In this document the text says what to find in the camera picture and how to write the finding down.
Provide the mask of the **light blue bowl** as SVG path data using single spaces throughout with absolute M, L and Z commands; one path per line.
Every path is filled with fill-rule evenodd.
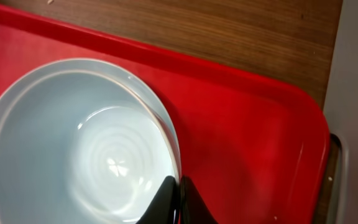
M 32 73 L 0 98 L 0 223 L 135 223 L 178 170 L 165 128 L 123 84 Z

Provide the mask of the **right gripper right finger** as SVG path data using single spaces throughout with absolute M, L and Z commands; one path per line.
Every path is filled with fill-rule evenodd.
M 218 224 L 208 210 L 195 184 L 187 176 L 181 178 L 180 193 L 181 224 Z

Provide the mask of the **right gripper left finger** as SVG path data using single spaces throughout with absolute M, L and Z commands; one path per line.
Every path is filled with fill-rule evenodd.
M 137 224 L 176 224 L 177 183 L 166 176 Z

